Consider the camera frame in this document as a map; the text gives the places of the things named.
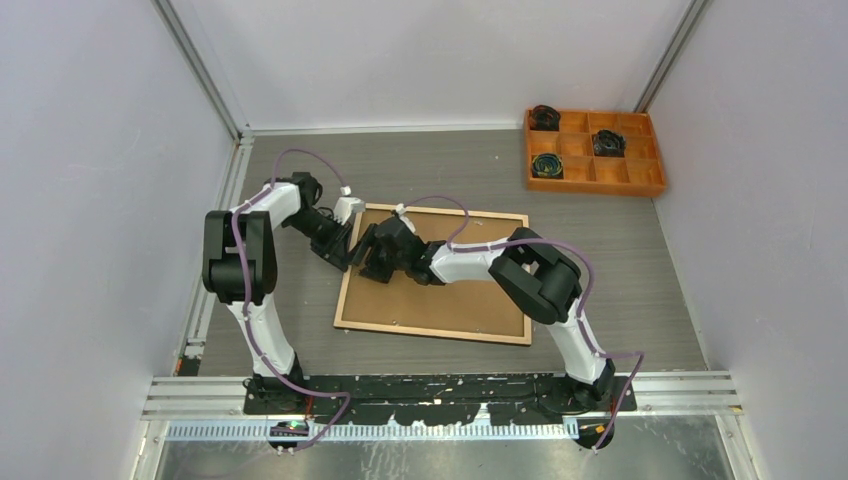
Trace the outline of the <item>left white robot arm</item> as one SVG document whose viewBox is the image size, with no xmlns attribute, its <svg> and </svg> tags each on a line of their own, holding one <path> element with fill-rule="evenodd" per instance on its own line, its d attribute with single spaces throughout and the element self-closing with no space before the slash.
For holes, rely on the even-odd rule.
<svg viewBox="0 0 848 480">
<path fill-rule="evenodd" d="M 318 206 L 322 193 L 314 176 L 295 172 L 270 179 L 240 205 L 211 211 L 204 219 L 204 288 L 239 322 L 252 357 L 252 383 L 259 391 L 268 390 L 268 400 L 284 414 L 298 412 L 310 391 L 275 305 L 279 272 L 274 232 L 295 229 L 308 239 L 312 253 L 346 271 L 353 222 L 365 207 L 347 185 L 332 209 Z"/>
</svg>

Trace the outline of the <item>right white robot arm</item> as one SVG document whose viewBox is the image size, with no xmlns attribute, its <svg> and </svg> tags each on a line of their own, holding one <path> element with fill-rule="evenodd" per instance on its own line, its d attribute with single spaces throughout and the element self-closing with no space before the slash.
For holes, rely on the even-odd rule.
<svg viewBox="0 0 848 480">
<path fill-rule="evenodd" d="M 610 398 L 615 365 L 588 323 L 582 270 L 562 249 L 527 227 L 483 243 L 425 241 L 406 216 L 393 214 L 370 224 L 346 261 L 379 283 L 402 272 L 422 286 L 497 284 L 525 316 L 547 328 L 563 358 L 572 400 L 591 411 Z"/>
</svg>

